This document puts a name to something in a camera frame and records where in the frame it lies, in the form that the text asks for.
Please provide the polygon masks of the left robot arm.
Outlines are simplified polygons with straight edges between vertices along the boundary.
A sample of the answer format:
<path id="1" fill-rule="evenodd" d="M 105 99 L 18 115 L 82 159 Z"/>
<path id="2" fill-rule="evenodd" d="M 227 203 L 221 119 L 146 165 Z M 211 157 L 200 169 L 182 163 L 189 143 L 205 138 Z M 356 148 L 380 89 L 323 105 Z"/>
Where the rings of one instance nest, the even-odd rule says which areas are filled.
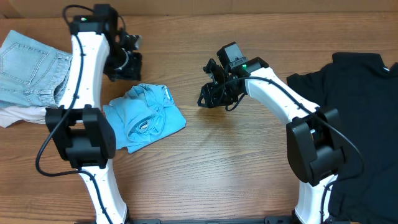
<path id="1" fill-rule="evenodd" d="M 66 21 L 72 35 L 72 64 L 64 96 L 48 108 L 50 132 L 43 145 L 55 143 L 60 157 L 84 181 L 93 203 L 95 223 L 131 223 L 113 170 L 116 136 L 101 112 L 102 77 L 141 79 L 139 35 L 118 27 L 123 18 L 109 4 L 95 4 L 89 15 Z"/>

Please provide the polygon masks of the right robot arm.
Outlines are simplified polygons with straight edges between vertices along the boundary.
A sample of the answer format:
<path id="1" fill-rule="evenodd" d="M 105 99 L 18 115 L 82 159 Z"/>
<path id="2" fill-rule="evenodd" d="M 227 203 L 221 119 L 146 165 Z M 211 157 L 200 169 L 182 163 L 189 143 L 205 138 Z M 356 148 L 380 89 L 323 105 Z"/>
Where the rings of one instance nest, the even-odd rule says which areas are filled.
<path id="1" fill-rule="evenodd" d="M 288 163 L 299 179 L 298 202 L 290 216 L 267 217 L 265 223 L 338 223 L 329 211 L 333 183 L 346 162 L 338 111 L 300 96 L 263 59 L 245 57 L 235 42 L 217 57 L 203 67 L 211 82 L 202 86 L 198 105 L 232 111 L 250 96 L 285 126 Z"/>

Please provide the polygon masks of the light blue printed t-shirt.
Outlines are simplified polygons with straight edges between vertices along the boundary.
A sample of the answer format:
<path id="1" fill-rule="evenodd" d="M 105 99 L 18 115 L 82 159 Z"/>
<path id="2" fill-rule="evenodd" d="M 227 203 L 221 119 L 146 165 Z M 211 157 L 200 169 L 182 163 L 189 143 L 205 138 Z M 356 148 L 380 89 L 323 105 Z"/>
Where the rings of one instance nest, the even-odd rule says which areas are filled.
<path id="1" fill-rule="evenodd" d="M 129 153 L 180 131 L 187 123 L 165 85 L 133 86 L 104 105 L 103 111 L 114 130 L 116 149 L 125 147 Z"/>

